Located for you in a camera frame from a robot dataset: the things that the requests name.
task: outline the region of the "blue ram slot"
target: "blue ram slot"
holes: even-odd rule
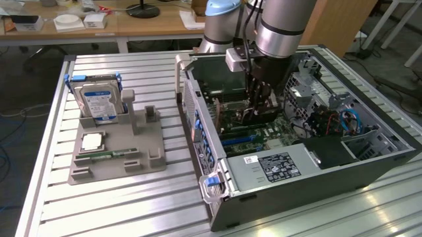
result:
[[[256,135],[250,135],[248,137],[241,137],[230,140],[221,141],[222,146],[234,145],[244,142],[250,142],[254,139]]]

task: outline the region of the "white box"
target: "white box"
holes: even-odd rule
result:
[[[89,29],[104,29],[106,19],[104,14],[89,14],[85,16],[84,25]]]
[[[368,36],[361,31],[359,31],[345,53],[357,53],[360,50],[360,45],[363,45],[367,37]]]
[[[17,31],[39,31],[43,26],[39,16],[11,16],[11,21]]]
[[[85,26],[78,16],[74,15],[60,15],[53,19],[54,29],[58,33],[84,30]]]

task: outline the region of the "power supply label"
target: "power supply label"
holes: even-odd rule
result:
[[[271,183],[300,175],[297,167],[287,152],[257,158],[257,161]]]

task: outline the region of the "blue cable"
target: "blue cable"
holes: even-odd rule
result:
[[[0,121],[9,123],[9,124],[19,124],[21,123],[21,122],[9,121],[1,117],[0,117]],[[25,132],[26,132],[25,124],[21,125],[21,128],[22,129],[21,129],[21,133],[18,134],[18,136],[14,139],[11,139],[10,141],[5,142],[3,144],[0,144],[1,146],[6,147],[10,144],[13,144],[14,142],[18,142],[21,140],[21,138],[23,137]]]
[[[19,180],[19,176],[17,174],[17,168],[14,167],[14,165],[11,165],[11,161],[5,156],[0,156],[0,158],[2,158],[3,160],[9,161],[10,169],[14,170],[15,177],[18,177],[18,180]],[[21,188],[21,184],[17,185],[15,199],[18,199],[18,195],[21,193],[21,189],[19,188]],[[13,203],[13,200],[9,201],[7,204],[0,209],[0,213],[10,206],[11,203]]]
[[[352,113],[352,115],[356,117],[356,123],[357,123],[357,129],[359,129],[359,133],[361,133],[361,123],[360,123],[360,119],[359,119],[359,115],[357,115],[357,112],[353,111],[352,109],[344,109],[340,114],[339,114],[339,117],[340,117],[340,124],[341,124],[341,127],[344,128],[345,131],[348,131],[348,127],[345,125],[345,122],[344,122],[344,119],[343,119],[343,113],[344,112],[349,112]]]

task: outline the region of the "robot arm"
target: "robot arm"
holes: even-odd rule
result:
[[[273,91],[289,72],[291,55],[297,49],[315,2],[248,0],[241,5],[240,0],[209,0],[206,3],[198,52],[225,52],[229,70],[245,72],[249,106],[242,113],[244,125],[271,121],[276,116],[279,106]],[[233,37],[242,38],[244,47],[232,48]],[[256,42],[252,50],[246,40]]]

